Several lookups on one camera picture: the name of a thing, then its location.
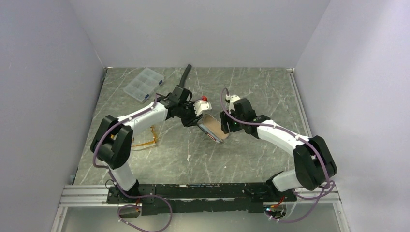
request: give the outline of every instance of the white wall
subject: white wall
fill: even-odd
[[[409,231],[410,2],[332,0],[296,66],[353,232]]]
[[[0,0],[0,231],[50,231],[103,67],[66,0]]]
[[[294,67],[329,0],[70,0],[107,67]]]

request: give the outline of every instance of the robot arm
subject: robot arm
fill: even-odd
[[[91,143],[92,152],[95,151],[98,142],[109,128],[120,121],[129,119],[111,131],[110,136],[104,139],[97,154],[97,158],[108,166],[114,178],[128,195],[139,195],[138,180],[132,174],[128,164],[134,133],[139,133],[153,124],[173,117],[180,118],[184,127],[196,126],[202,118],[203,111],[211,110],[212,107],[208,101],[191,101],[187,100],[188,97],[191,99],[192,93],[177,85],[172,93],[160,96],[156,104],[152,102],[141,110],[118,118],[108,115],[102,120]]]
[[[309,138],[281,127],[265,115],[256,116],[248,99],[241,99],[237,95],[226,95],[229,102],[228,113],[234,118],[249,123],[269,124],[247,125],[234,121],[224,111],[220,113],[221,129],[224,133],[244,130],[257,139],[266,140],[285,150],[294,159],[295,169],[275,174],[267,180],[273,191],[284,192],[289,189],[304,187],[314,190],[324,183],[325,176],[322,167],[315,157],[315,153],[302,140],[312,144],[318,150],[329,177],[337,173],[337,167],[327,148],[326,142],[320,136]]]

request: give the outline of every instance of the black handle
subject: black handle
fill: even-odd
[[[187,80],[188,74],[190,73],[192,69],[192,65],[188,65],[184,71],[184,74],[182,74],[181,80],[179,81],[179,85],[184,87],[185,86],[185,81]]]

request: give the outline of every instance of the black metal base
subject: black metal base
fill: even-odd
[[[155,186],[154,185],[140,185],[139,192],[141,196],[143,195],[154,195]],[[129,199],[122,195],[117,187],[110,187],[108,190],[107,204],[125,204],[125,203],[136,203],[138,199]],[[152,204],[154,203],[153,197],[141,198],[140,203],[142,204]]]
[[[157,184],[140,185],[141,195],[150,193],[168,200],[175,213],[244,211],[261,213],[263,202],[278,202],[284,196],[288,202],[296,201],[291,190],[269,191],[264,182],[222,184]],[[135,199],[124,199],[116,187],[109,190],[108,204],[134,203]],[[160,199],[142,198],[142,215],[169,213],[168,206]]]

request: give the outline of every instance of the metal frame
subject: metal frame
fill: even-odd
[[[306,118],[305,111],[302,106],[302,101],[300,99],[299,92],[296,87],[296,82],[294,79],[293,72],[287,72],[287,76],[293,86],[293,92],[295,94],[296,102],[299,108],[299,114],[302,118],[303,126],[305,128],[305,133],[311,137],[312,133]],[[298,188],[295,191],[301,192],[300,195],[304,197],[317,196],[321,189],[317,188],[314,191],[303,192],[303,188]],[[57,209],[56,217],[54,219],[51,232],[61,232],[64,220],[66,218],[67,210],[69,207],[121,207],[123,204],[107,204],[108,189],[104,185],[67,185],[64,187],[59,206]],[[312,204],[313,200],[302,200],[298,199],[296,202],[286,202],[286,204]],[[264,206],[276,204],[277,202],[264,202]],[[339,197],[337,187],[329,193],[328,195],[321,198],[320,204],[332,203],[335,210],[335,215],[340,227],[341,232],[350,232],[349,225],[344,214],[342,207],[342,202]]]
[[[287,75],[289,77],[289,80],[291,82],[291,85],[293,86],[293,93],[295,94],[295,98],[296,98],[296,104],[299,108],[299,114],[300,117],[302,118],[302,123],[303,126],[305,127],[305,132],[307,133],[307,135],[309,137],[312,137],[312,132],[310,131],[310,126],[308,123],[308,119],[306,117],[306,113],[305,110],[303,108],[303,104],[302,104],[302,100],[300,98],[300,94],[299,91],[297,89],[297,85],[296,85],[296,81],[294,78],[294,68],[293,69],[287,69]],[[346,215],[344,213],[343,210],[343,206],[342,206],[342,202],[338,202],[338,203],[333,203],[333,209],[335,210],[335,214],[336,214],[336,218],[337,221],[339,223],[339,227],[340,227],[340,231],[342,232],[350,232],[350,228],[346,219]]]

